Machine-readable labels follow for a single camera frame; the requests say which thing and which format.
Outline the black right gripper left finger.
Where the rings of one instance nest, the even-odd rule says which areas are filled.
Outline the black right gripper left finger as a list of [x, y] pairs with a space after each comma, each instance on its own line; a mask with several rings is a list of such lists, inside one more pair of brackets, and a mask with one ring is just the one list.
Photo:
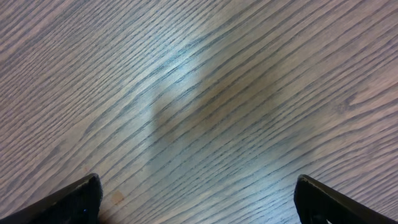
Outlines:
[[92, 173], [2, 218], [1, 224], [98, 223], [102, 198], [100, 178]]

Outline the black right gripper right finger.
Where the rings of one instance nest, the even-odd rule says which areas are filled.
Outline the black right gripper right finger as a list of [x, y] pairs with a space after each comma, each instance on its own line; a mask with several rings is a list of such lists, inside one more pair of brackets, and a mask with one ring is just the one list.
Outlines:
[[298, 177], [294, 203], [302, 223], [397, 224], [308, 175]]

